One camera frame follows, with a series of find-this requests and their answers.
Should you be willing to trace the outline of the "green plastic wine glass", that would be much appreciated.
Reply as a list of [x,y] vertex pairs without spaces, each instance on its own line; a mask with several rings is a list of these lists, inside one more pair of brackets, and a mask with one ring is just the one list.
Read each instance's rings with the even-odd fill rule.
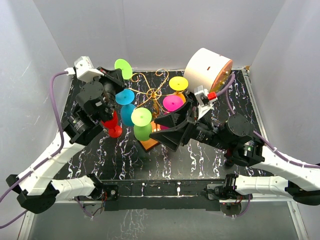
[[121,70],[121,75],[124,80],[129,80],[133,75],[132,67],[125,59],[117,59],[114,63],[114,68]]
[[131,120],[135,138],[141,142],[149,140],[152,133],[152,113],[147,108],[139,107],[133,110]]

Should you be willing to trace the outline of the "blue plastic wine glass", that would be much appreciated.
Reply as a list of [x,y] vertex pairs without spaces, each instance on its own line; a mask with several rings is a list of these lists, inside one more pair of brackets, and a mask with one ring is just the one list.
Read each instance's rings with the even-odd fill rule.
[[132,102],[135,99],[135,94],[130,89],[124,89],[115,95],[115,101],[117,104],[121,105],[120,116],[122,123],[128,127],[133,127],[134,123],[132,122],[132,113],[135,109],[135,106]]

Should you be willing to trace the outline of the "magenta plastic wine glass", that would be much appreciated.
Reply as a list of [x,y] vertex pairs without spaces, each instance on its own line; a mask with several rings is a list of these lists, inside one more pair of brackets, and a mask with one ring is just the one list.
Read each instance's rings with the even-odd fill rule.
[[184,104],[183,100],[177,95],[166,96],[162,101],[162,105],[165,109],[165,112],[163,113],[163,115],[167,115],[171,112],[176,111],[183,104]]

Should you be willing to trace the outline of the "orange plastic wine glass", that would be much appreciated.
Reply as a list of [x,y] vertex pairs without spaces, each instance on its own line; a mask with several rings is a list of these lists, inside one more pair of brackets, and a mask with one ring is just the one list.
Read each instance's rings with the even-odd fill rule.
[[184,92],[189,86],[188,80],[183,76],[175,76],[169,80],[169,86],[172,90],[174,90],[174,93],[171,93],[170,95],[179,97],[182,102],[185,103],[186,97]]

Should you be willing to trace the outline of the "red plastic wine glass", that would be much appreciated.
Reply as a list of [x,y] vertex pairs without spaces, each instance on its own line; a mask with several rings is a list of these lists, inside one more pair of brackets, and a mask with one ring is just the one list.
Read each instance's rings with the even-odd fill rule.
[[104,128],[107,129],[108,134],[111,138],[118,138],[122,134],[122,128],[118,125],[117,112],[113,111],[113,117],[109,121],[101,121]]

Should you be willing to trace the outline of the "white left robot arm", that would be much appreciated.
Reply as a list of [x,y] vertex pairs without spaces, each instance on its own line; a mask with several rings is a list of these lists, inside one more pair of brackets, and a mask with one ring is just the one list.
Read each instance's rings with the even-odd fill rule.
[[45,151],[20,174],[6,178],[9,190],[18,194],[19,205],[34,214],[48,210],[55,202],[81,196],[93,200],[106,194],[103,183],[93,173],[78,178],[55,180],[55,175],[100,132],[103,124],[115,118],[116,94],[127,86],[120,68],[90,68],[89,82],[76,96],[77,106],[65,122],[61,122],[54,92],[51,105],[58,133]]

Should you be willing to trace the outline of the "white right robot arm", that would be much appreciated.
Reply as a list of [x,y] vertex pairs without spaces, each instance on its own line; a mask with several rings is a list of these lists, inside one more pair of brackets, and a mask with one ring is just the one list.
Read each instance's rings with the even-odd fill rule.
[[254,130],[246,117],[234,113],[215,125],[203,117],[212,103],[188,99],[177,110],[157,117],[155,123],[166,129],[151,133],[150,138],[172,151],[193,139],[225,152],[225,165],[252,167],[272,176],[228,174],[223,185],[206,187],[207,196],[217,200],[235,199],[252,194],[285,196],[309,205],[320,204],[320,166],[307,164],[278,152]]

